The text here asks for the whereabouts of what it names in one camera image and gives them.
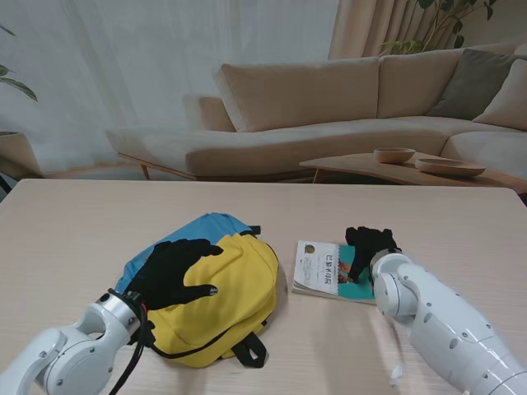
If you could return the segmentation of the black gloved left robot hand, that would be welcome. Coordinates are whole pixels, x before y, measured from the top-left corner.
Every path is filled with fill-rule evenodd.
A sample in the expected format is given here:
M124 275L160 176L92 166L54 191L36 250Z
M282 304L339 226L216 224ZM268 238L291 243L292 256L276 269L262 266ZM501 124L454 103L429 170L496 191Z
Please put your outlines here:
M218 292L215 286L186 286L184 276L201 258L222 253L221 247L207 239L180 239L156 244L125 290L137 292L150 310L187 304L215 295Z

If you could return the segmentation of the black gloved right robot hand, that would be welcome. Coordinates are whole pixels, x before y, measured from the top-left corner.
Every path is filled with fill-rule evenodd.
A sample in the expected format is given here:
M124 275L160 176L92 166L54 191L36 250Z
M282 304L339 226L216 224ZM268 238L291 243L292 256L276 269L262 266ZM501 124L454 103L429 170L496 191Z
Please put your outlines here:
M377 230L365 226L349 227L346 229L345 240L349 246L355 249L354 259L348 272L348 280L358 283L362 272L370 270L373 257L381 251L389 253L401 253L402 250L396 244L392 230Z

